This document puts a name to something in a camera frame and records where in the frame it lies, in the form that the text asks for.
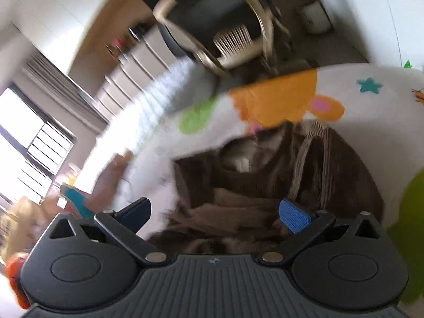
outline green object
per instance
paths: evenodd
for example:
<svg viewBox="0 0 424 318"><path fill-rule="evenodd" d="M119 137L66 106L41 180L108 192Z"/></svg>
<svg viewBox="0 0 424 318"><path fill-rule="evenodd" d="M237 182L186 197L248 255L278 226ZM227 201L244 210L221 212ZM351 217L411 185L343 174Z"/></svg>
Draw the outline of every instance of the green object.
<svg viewBox="0 0 424 318"><path fill-rule="evenodd" d="M358 85L361 85L361 92L372 92L378 94L378 89L383 87L383 84L374 82L372 77L369 77L367 80L357 80Z"/></svg>
<svg viewBox="0 0 424 318"><path fill-rule="evenodd" d="M216 99L196 105L182 113L181 119L178 124L180 132L186 135L196 134L205 126L212 117L215 109Z"/></svg>
<svg viewBox="0 0 424 318"><path fill-rule="evenodd" d="M399 220L387 233L408 266L409 282L401 300L410 304L424 295L424 170L407 186Z"/></svg>

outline metal screw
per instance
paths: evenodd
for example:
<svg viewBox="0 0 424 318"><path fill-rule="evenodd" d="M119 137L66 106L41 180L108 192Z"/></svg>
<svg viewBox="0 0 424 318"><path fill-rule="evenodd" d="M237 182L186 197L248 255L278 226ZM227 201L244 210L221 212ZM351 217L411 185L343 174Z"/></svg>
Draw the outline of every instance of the metal screw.
<svg viewBox="0 0 424 318"><path fill-rule="evenodd" d="M283 260L284 256L278 252L266 252L262 255L262 260L268 263L278 263Z"/></svg>
<svg viewBox="0 0 424 318"><path fill-rule="evenodd" d="M102 211L102 213L113 215L113 214L115 214L115 210L113 210L113 209L105 209L105 210Z"/></svg>
<svg viewBox="0 0 424 318"><path fill-rule="evenodd" d="M166 261L166 255L163 252L150 252L146 256L146 261L150 263L162 263Z"/></svg>

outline orange patch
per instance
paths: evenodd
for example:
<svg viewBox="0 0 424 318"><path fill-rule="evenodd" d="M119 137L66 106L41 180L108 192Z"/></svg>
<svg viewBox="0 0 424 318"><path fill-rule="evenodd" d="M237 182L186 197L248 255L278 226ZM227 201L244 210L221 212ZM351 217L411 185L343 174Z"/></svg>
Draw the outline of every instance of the orange patch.
<svg viewBox="0 0 424 318"><path fill-rule="evenodd" d="M30 308L30 303L25 293L21 290L21 285L19 283L20 273L22 267L25 263L25 260L28 258L27 253L18 252L10 257L6 264L6 276L9 279L10 287L16 294L16 299L19 306L27 310Z"/></svg>
<svg viewBox="0 0 424 318"><path fill-rule="evenodd" d="M412 92L415 95L415 101L418 101L418 102L420 102L421 104L424 105L424 93L421 90L417 91L417 90L414 90L414 89L412 90Z"/></svg>
<svg viewBox="0 0 424 318"><path fill-rule="evenodd" d="M315 96L315 69L258 82L229 92L240 119L266 128L303 119Z"/></svg>
<svg viewBox="0 0 424 318"><path fill-rule="evenodd" d="M308 111L326 121L338 121L344 114L344 106L329 96L317 94L312 98Z"/></svg>

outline black plastic mount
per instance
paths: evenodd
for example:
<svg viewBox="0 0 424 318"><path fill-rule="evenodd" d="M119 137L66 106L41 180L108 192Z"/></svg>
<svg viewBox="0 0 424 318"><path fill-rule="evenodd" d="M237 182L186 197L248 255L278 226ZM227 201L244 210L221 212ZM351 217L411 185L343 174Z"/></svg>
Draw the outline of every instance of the black plastic mount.
<svg viewBox="0 0 424 318"><path fill-rule="evenodd" d="M22 269L35 304L25 316L405 317L395 305L406 266L372 214L340 222L318 212L273 250L282 260L272 263L249 255L170 259L132 231L131 212L139 216L142 206L150 202L94 220L59 214ZM150 262L149 254L165 258Z"/></svg>

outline brown corduroy fabric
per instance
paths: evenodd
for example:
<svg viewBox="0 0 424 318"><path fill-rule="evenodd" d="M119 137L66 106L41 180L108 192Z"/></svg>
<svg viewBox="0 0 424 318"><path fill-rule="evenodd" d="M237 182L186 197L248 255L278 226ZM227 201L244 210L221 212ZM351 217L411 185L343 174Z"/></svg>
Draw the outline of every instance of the brown corduroy fabric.
<svg viewBox="0 0 424 318"><path fill-rule="evenodd" d="M260 254L290 236L279 220L289 198L341 218L360 211L378 220L383 201L365 165L321 121L285 122L175 160L179 201L165 231L149 242L169 254Z"/></svg>

